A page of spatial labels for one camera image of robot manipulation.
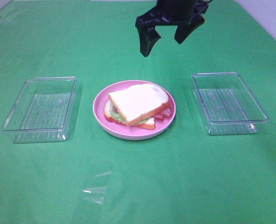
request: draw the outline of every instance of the bread slice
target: bread slice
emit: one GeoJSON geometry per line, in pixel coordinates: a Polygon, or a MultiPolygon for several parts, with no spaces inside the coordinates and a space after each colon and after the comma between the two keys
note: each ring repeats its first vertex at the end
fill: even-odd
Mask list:
{"type": "Polygon", "coordinates": [[[109,93],[109,99],[127,126],[152,117],[170,105],[169,96],[154,84],[137,84],[125,90],[109,93]]]}
{"type": "MultiPolygon", "coordinates": [[[[120,116],[120,114],[114,110],[114,106],[109,99],[106,101],[106,104],[105,104],[104,115],[109,122],[114,122],[118,125],[126,125],[125,121],[120,116]]],[[[147,118],[139,122],[136,126],[144,129],[153,130],[156,127],[155,118],[154,117],[147,118]]]]}

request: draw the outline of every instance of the clear plastic sheet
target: clear plastic sheet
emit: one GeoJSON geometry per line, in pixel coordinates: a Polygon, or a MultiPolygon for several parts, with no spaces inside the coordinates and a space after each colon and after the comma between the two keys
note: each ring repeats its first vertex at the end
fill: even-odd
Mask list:
{"type": "Polygon", "coordinates": [[[89,165],[83,187],[79,193],[72,224],[99,223],[111,170],[112,163],[107,161],[89,165]]]}

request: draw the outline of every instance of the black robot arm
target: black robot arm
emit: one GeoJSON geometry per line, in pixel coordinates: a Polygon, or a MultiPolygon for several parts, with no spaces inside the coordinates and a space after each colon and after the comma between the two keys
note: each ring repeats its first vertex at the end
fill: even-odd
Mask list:
{"type": "Polygon", "coordinates": [[[197,27],[204,23],[210,1],[157,0],[156,6],[137,17],[135,26],[140,38],[140,52],[147,57],[161,38],[156,26],[177,26],[174,39],[181,44],[197,27]]]}

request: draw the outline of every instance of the transparent container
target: transparent container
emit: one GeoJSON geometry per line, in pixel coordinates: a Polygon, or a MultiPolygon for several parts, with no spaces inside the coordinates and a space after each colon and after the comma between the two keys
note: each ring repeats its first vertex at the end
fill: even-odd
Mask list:
{"type": "Polygon", "coordinates": [[[192,75],[194,95],[208,134],[257,133],[268,116],[236,72],[192,75]]]}
{"type": "Polygon", "coordinates": [[[76,101],[75,77],[27,79],[2,127],[13,143],[64,141],[76,101]]]}

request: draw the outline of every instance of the green cloth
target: green cloth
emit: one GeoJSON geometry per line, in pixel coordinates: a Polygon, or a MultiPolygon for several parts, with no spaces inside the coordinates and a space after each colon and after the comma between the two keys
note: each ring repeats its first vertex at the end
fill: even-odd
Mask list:
{"type": "Polygon", "coordinates": [[[0,224],[81,223],[95,206],[81,196],[95,163],[110,174],[86,223],[276,224],[276,41],[236,2],[215,0],[181,45],[176,27],[157,27],[144,58],[134,23],[154,4],[11,1],[0,11],[0,224]],[[269,115],[257,134],[205,132],[191,75],[224,71],[240,73],[269,115]],[[81,89],[71,137],[13,144],[1,127],[24,81],[66,76],[81,89]],[[92,104],[136,79],[167,89],[177,115],[162,134],[128,141],[98,125],[92,104]]]}

